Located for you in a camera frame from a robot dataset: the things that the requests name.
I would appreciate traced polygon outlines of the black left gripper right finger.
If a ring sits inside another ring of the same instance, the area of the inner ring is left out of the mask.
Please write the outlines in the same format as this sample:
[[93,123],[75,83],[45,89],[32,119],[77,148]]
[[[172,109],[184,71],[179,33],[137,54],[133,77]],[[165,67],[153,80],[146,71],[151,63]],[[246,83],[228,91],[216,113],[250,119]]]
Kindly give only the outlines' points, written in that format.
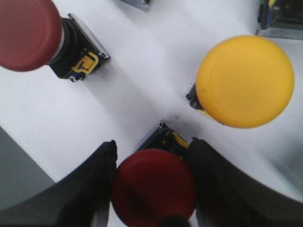
[[205,140],[186,154],[198,186],[200,227],[301,227],[303,204],[250,177]]

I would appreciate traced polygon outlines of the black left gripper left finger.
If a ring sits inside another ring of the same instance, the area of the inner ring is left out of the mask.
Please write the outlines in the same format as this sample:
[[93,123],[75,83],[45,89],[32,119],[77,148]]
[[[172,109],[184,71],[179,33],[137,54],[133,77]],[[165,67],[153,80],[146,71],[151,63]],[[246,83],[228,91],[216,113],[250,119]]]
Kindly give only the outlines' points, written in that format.
[[0,213],[2,227],[106,227],[116,170],[114,140],[102,143],[68,176]]

